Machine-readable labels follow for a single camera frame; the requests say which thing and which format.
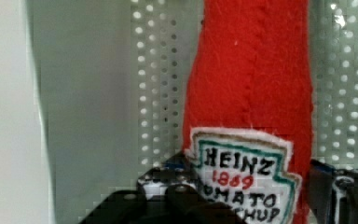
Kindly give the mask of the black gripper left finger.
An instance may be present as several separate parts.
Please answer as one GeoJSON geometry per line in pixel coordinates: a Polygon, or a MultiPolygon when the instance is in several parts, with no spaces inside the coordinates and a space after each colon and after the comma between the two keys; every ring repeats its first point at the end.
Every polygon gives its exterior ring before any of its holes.
{"type": "Polygon", "coordinates": [[[135,190],[110,194],[79,224],[243,224],[223,203],[199,192],[190,162],[177,153],[141,175],[135,190]]]}

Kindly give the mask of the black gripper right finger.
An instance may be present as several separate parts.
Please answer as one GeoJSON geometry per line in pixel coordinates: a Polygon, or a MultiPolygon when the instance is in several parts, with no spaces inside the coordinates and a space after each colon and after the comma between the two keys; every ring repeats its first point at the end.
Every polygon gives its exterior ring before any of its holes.
{"type": "Polygon", "coordinates": [[[358,224],[358,169],[312,160],[308,202],[318,224],[358,224]]]}

